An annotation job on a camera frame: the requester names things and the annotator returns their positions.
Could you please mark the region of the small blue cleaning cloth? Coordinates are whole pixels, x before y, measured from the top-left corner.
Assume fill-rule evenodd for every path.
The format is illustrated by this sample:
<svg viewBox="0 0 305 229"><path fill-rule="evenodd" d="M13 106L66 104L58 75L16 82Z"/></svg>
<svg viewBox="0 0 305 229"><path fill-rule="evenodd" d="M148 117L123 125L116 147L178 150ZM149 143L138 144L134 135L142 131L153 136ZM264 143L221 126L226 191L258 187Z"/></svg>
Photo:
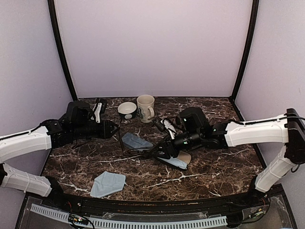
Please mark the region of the small blue cleaning cloth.
<svg viewBox="0 0 305 229"><path fill-rule="evenodd" d="M166 162L174 167L177 167L179 169L186 170L187 169L187 163L184 161L179 160L178 158L173 158L171 157L170 159L165 159L165 158L160 158L158 157L157 159Z"/></svg>

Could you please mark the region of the black glasses case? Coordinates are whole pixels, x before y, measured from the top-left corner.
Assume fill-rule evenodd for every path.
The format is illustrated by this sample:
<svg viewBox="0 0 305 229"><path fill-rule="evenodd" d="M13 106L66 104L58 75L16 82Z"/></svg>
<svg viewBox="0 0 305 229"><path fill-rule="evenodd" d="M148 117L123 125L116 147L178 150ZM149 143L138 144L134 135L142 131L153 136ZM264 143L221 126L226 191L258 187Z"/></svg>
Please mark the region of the black glasses case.
<svg viewBox="0 0 305 229"><path fill-rule="evenodd" d="M186 162L187 165L189 165L189 163L190 163L190 161L191 161L191 159L192 159L192 157L191 157L191 155L190 155L189 153L186 153L186 152L183 152L183 151L181 151L181 152L178 154L178 157L176 157L176 158L178 158L178 159L181 160L181 161ZM162 162L162 163L165 163L166 165L172 166L172 165L170 165L170 164L168 164L168 163L166 163L166 162L163 162L163 161L161 161L161 160L159 160L159 161Z"/></svg>

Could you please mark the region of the thick black-frame sunglasses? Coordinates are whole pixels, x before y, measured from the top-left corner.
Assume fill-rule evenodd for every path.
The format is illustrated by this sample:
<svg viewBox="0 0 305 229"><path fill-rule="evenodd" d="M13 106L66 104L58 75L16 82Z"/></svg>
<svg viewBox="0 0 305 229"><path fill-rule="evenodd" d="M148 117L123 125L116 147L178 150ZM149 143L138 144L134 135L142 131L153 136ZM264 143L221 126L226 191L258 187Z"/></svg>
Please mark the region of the thick black-frame sunglasses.
<svg viewBox="0 0 305 229"><path fill-rule="evenodd" d="M121 137L121 124L122 124L123 119L120 118L120 122L119 122L119 127L118 127L118 136L119 136L119 142L120 142L120 146L121 146L121 150L122 150L122 155L123 156L144 156L147 157L147 151L151 150L152 147L140 147L140 148L128 148L125 149L125 146L123 144L122 141L122 137Z"/></svg>

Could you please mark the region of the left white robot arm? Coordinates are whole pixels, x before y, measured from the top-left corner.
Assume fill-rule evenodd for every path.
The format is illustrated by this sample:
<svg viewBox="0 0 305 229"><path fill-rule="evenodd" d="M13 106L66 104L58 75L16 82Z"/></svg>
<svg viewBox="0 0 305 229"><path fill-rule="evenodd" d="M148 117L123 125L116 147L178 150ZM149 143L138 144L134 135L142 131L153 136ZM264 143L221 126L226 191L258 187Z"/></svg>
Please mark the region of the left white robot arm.
<svg viewBox="0 0 305 229"><path fill-rule="evenodd" d="M49 119L38 127L0 139L0 186L48 197L57 208L67 204L67 197L56 179L37 176L7 164L9 159L28 153L51 150L81 139L108 139L119 126L110 120L95 121L91 117Z"/></svg>

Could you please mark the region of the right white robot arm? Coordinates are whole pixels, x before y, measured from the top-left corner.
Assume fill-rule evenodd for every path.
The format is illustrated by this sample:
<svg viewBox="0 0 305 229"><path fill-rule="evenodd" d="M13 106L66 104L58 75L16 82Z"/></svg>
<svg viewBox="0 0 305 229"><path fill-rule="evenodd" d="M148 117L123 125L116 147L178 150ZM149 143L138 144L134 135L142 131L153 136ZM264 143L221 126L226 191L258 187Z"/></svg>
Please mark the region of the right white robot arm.
<svg viewBox="0 0 305 229"><path fill-rule="evenodd" d="M179 114L184 132L177 134L171 125L166 126L168 136L152 150L156 158L178 157L180 151L197 147L225 149L246 144L283 143L275 159L251 183L243 203L253 207L262 194L268 192L279 179L296 165L305 162L305 124L295 109L270 119L211 125L199 107L189 107Z"/></svg>

